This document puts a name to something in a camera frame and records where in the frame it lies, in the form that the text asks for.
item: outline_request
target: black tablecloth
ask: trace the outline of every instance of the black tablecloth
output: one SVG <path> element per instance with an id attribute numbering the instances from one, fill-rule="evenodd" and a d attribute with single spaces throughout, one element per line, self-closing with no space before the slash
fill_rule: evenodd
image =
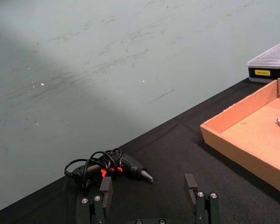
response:
<path id="1" fill-rule="evenodd" d="M 154 183 L 125 177 L 113 181 L 108 222 L 191 220 L 183 174 L 192 173 L 200 190 L 219 195 L 222 223 L 280 224 L 280 192 L 206 145 L 199 126 L 262 86 L 244 80 L 123 145 L 125 153 L 148 169 Z M 1 210 L 0 224 L 73 224 L 77 191 L 73 181 L 63 177 Z"/>

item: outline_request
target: black cable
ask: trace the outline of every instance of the black cable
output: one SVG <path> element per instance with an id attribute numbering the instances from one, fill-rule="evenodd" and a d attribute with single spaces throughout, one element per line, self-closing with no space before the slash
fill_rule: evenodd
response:
<path id="1" fill-rule="evenodd" d="M 114 160 L 112 158 L 113 155 L 115 155 L 116 153 L 119 153 L 119 156 Z M 99 158 L 95 158 L 94 156 L 97 154 L 102 154 L 102 156 L 100 156 Z M 116 162 L 119 161 L 122 157 L 122 151 L 120 148 L 115 148 L 112 150 L 107 150 L 107 151 L 98 151 L 95 152 L 91 155 L 91 157 L 89 159 L 77 159 L 77 160 L 73 160 L 70 163 L 68 163 L 65 168 L 64 168 L 64 175 L 70 178 L 73 178 L 73 173 L 67 171 L 68 167 L 76 162 L 80 162 L 80 161 L 85 161 L 85 165 L 84 168 L 82 170 L 82 176 L 81 176 L 81 182 L 82 182 L 82 186 L 87 187 L 87 177 L 86 177 L 86 171 L 87 168 L 89 166 L 92 166 L 93 164 L 99 165 L 101 168 L 106 169 L 107 173 L 106 175 L 110 175 L 112 174 L 112 170 L 111 168 L 114 168 L 114 171 L 117 172 L 117 164 Z"/>

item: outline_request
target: light blue wall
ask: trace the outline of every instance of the light blue wall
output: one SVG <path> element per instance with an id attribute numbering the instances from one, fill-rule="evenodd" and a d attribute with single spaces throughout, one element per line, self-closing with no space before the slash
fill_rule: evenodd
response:
<path id="1" fill-rule="evenodd" d="M 280 0 L 0 0 L 0 209 L 246 78 L 279 42 Z"/>

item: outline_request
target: open cardboard tray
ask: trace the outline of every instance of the open cardboard tray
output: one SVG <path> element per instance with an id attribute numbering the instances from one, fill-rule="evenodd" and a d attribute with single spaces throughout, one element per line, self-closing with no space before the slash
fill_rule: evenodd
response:
<path id="1" fill-rule="evenodd" d="M 201 124 L 204 141 L 280 191 L 280 79 Z"/>

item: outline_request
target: black power tool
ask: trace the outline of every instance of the black power tool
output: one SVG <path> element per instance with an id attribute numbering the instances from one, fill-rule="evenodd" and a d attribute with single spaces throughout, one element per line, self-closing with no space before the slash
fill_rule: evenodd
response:
<path id="1" fill-rule="evenodd" d="M 101 156 L 95 158 L 94 156 L 97 154 L 101 154 Z M 73 172 L 67 171 L 70 165 L 79 161 L 85 161 L 86 163 L 76 168 Z M 95 152 L 87 160 L 74 160 L 65 166 L 64 174 L 73 178 L 76 183 L 81 184 L 83 187 L 89 187 L 93 183 L 100 184 L 102 178 L 106 176 L 115 177 L 118 174 L 124 174 L 131 178 L 144 178 L 150 183 L 154 181 L 138 161 L 127 154 L 123 154 L 119 148 L 105 152 Z"/>

